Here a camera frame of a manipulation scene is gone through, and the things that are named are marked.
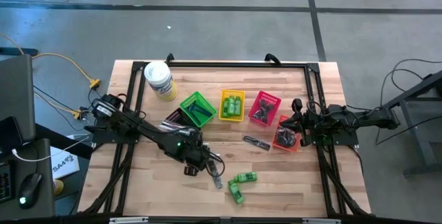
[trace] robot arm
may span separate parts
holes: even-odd
[[[184,127],[176,131],[164,132],[138,117],[136,112],[128,109],[124,102],[114,95],[104,95],[100,100],[96,100],[92,113],[100,123],[99,126],[86,127],[92,133],[104,131],[112,132],[117,136],[138,139],[140,135],[147,137],[157,143],[158,148],[164,154],[178,162],[185,162],[192,176],[196,176],[198,171],[206,168],[206,164],[211,157],[208,147],[202,145],[201,133],[193,127]]]
[[[335,144],[358,144],[356,130],[359,127],[377,126],[384,129],[395,129],[399,122],[391,109],[375,108],[371,111],[352,112],[346,106],[329,105],[316,113],[307,105],[305,113],[301,113],[302,102],[295,99],[292,102],[294,114],[291,118],[282,121],[281,125],[302,134],[303,147],[315,142],[327,145],[331,139],[338,140]]]

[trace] butcher block tabletop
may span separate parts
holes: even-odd
[[[116,60],[108,93],[126,93],[133,60]],[[320,62],[320,76],[327,104],[345,105],[338,65]],[[131,165],[124,215],[138,216],[241,216],[241,217],[321,217],[326,216],[325,202],[313,145],[291,153],[272,147],[265,151],[242,141],[244,136],[259,138],[271,144],[280,115],[291,116],[291,102],[300,98],[305,106],[307,89],[299,68],[171,68],[177,84],[177,97],[170,102],[159,100],[146,83],[142,111],[146,120],[158,125],[180,107],[195,91],[219,111],[222,89],[245,91],[245,111],[242,122],[219,120],[218,114],[202,127],[203,140],[214,153],[220,154],[226,169],[222,175],[224,187],[217,189],[206,171],[197,176],[185,176],[184,165],[165,156],[157,145],[140,139],[135,145]],[[316,85],[312,80],[314,92]],[[138,85],[135,84],[132,109]],[[249,121],[249,111],[259,91],[265,91],[282,102],[270,127]],[[90,159],[79,211],[89,207],[99,196],[111,174],[115,144],[105,144]],[[340,177],[354,200],[370,212],[367,192],[356,154],[346,146],[336,147]],[[235,175],[256,171],[258,180],[239,184],[245,198],[237,205],[229,191],[228,181]],[[119,196],[120,183],[115,187],[112,209]],[[336,190],[330,187],[335,209]]]

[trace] white container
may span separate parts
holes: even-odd
[[[177,95],[177,86],[171,70],[164,62],[150,62],[144,69],[144,76],[155,94],[164,101],[173,100]]]

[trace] computer mouse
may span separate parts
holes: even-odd
[[[41,174],[33,173],[23,179],[17,197],[20,208],[31,208],[37,202],[41,177]]]

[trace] concrete floor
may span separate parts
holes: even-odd
[[[307,0],[0,0],[177,6],[299,6]],[[316,0],[317,7],[442,8],[442,0]],[[382,80],[407,58],[441,60],[442,15],[318,14],[327,61],[338,62],[347,103],[375,107]],[[0,31],[23,47],[74,58],[108,86],[115,59],[250,59],[318,61],[309,13],[101,11],[0,8]],[[2,46],[9,46],[0,41]],[[67,61],[39,58],[35,84],[67,105],[88,106],[88,82]],[[422,76],[442,65],[404,64]],[[413,75],[397,74],[405,88]],[[384,101],[398,95],[389,82]],[[73,131],[35,100],[36,121],[62,134]],[[358,131],[370,205],[378,216],[442,222],[442,174],[404,179],[419,157],[408,133],[375,147],[375,128]],[[395,131],[382,131],[388,137]]]

